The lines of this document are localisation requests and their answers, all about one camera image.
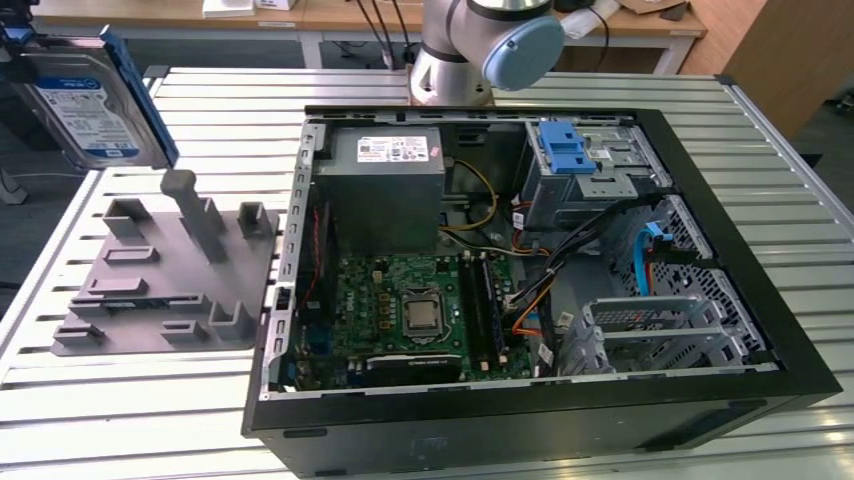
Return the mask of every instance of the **white sticker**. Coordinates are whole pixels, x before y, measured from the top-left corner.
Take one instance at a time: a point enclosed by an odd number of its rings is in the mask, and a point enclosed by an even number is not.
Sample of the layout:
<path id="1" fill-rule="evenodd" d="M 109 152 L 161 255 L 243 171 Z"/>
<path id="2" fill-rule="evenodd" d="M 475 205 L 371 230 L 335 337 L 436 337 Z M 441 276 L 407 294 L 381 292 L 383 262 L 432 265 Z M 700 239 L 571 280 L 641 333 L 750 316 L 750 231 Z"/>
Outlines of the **white sticker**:
<path id="1" fill-rule="evenodd" d="M 524 230 L 524 213 L 512 212 L 512 228 Z"/>
<path id="2" fill-rule="evenodd" d="M 567 328 L 569 326 L 569 323 L 572 323 L 573 318 L 575 318 L 575 315 L 572 315 L 569 312 L 561 312 L 560 317 L 555 322 L 555 327 Z"/>
<path id="3" fill-rule="evenodd" d="M 101 158 L 138 155 L 130 131 L 106 108 L 106 92 L 94 78 L 41 77 L 36 91 L 86 153 Z"/>
<path id="4" fill-rule="evenodd" d="M 544 343 L 539 344 L 539 349 L 536 350 L 536 354 L 539 355 L 539 358 L 543 359 L 543 362 L 545 362 L 551 367 L 551 362 L 555 359 L 555 354 L 551 353 L 551 350 L 548 349 Z"/>
<path id="5" fill-rule="evenodd" d="M 427 162 L 427 137 L 361 137 L 356 161 Z"/>
<path id="6" fill-rule="evenodd" d="M 600 150 L 587 150 L 587 156 L 592 160 L 611 160 L 611 152 L 608 152 L 607 148 Z"/>
<path id="7" fill-rule="evenodd" d="M 268 28 L 295 28 L 296 24 L 293 22 L 257 22 L 257 26 Z"/>

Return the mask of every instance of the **slotted metal table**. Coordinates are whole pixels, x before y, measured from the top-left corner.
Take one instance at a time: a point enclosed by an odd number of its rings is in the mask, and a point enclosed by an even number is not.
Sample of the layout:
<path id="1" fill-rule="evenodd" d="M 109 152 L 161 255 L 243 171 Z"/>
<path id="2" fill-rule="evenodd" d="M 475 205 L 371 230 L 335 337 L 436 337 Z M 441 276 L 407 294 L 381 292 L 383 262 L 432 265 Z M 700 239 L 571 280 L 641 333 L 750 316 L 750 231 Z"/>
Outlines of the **slotted metal table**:
<path id="1" fill-rule="evenodd" d="M 305 105 L 407 102 L 404 75 L 384 71 L 173 68 L 146 82 L 181 151 L 177 166 L 194 170 L 198 192 L 220 210 L 244 200 L 287 209 Z M 664 112 L 846 392 L 691 451 L 393 478 L 851 478 L 854 221 L 738 87 L 711 77 L 552 74 L 495 99 Z M 121 197 L 172 210 L 158 181 L 145 168 L 89 173 L 0 323 L 4 479 L 291 477 L 239 433 L 251 351 L 49 353 L 106 234 L 98 217 Z"/>

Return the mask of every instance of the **power supply label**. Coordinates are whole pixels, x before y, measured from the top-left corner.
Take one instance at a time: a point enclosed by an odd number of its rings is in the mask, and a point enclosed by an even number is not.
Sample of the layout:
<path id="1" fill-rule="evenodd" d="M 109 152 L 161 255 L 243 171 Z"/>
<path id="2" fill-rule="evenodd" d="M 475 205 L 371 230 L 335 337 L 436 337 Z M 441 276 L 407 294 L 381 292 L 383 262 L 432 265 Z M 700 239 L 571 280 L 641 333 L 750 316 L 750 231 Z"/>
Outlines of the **power supply label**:
<path id="1" fill-rule="evenodd" d="M 359 139 L 360 163 L 427 162 L 427 137 L 361 137 Z"/>
<path id="2" fill-rule="evenodd" d="M 138 146 L 121 117 L 108 109 L 108 96 L 94 78 L 42 77 L 36 90 L 74 142 L 90 155 L 125 158 Z"/>

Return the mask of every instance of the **blue hard drive label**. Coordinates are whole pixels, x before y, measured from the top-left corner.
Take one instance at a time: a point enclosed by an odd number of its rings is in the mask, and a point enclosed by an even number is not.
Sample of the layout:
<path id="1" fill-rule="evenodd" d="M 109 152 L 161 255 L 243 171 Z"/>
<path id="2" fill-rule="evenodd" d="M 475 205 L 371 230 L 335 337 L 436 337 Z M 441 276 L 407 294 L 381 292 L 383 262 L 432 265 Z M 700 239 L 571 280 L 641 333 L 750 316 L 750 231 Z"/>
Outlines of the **blue hard drive label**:
<path id="1" fill-rule="evenodd" d="M 41 77 L 36 90 L 81 150 L 101 158 L 138 155 L 121 117 L 106 107 L 106 92 L 94 78 Z"/>

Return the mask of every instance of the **gray robot arm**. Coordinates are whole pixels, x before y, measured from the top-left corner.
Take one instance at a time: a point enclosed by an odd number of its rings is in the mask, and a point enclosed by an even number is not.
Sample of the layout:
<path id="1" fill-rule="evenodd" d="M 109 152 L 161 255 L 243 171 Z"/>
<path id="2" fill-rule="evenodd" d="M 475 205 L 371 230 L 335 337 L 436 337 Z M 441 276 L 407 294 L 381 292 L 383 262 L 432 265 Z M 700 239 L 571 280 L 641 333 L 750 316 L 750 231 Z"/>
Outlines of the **gray robot arm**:
<path id="1" fill-rule="evenodd" d="M 563 29 L 551 0 L 428 0 L 412 97 L 423 105 L 481 105 L 489 87 L 519 90 L 551 69 Z"/>

